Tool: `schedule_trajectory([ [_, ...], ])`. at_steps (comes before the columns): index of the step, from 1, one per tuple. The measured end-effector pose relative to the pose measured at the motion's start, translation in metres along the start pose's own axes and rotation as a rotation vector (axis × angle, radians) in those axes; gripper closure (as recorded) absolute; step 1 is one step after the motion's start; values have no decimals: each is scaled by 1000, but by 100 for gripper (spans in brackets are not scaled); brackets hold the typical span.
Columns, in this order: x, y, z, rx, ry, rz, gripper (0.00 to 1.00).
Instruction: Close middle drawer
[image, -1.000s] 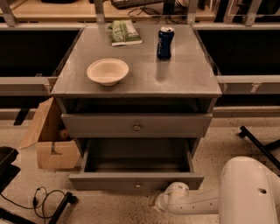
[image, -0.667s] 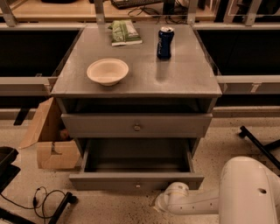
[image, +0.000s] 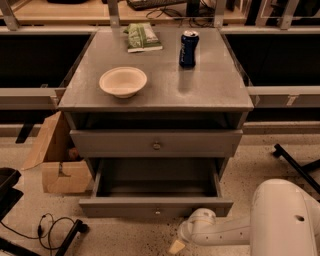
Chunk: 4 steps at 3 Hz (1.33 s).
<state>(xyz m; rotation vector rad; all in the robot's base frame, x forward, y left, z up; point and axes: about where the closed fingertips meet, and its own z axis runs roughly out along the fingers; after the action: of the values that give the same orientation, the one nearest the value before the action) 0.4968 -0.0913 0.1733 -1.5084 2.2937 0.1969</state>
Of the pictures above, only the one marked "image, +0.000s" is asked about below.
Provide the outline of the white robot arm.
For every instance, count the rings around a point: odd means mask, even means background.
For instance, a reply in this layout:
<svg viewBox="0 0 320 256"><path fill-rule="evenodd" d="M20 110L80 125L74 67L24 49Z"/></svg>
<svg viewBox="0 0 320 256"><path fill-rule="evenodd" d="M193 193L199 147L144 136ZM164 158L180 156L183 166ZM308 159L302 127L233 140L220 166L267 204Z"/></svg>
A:
<svg viewBox="0 0 320 256"><path fill-rule="evenodd" d="M216 214L199 208L183 221L169 252L189 244L248 245L251 256L318 256L320 203L282 179L261 183L253 194L250 215L218 224Z"/></svg>

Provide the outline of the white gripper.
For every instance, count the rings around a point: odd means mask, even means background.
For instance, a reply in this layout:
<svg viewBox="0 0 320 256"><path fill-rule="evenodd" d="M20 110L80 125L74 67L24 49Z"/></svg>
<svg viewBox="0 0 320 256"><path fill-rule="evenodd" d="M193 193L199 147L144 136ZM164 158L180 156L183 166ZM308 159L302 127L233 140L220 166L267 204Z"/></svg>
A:
<svg viewBox="0 0 320 256"><path fill-rule="evenodd" d="M185 243L204 243L213 233L215 223L216 214L212 210L206 208L195 210L180 224L177 231L178 239L171 243L168 252L175 255L185 248Z"/></svg>

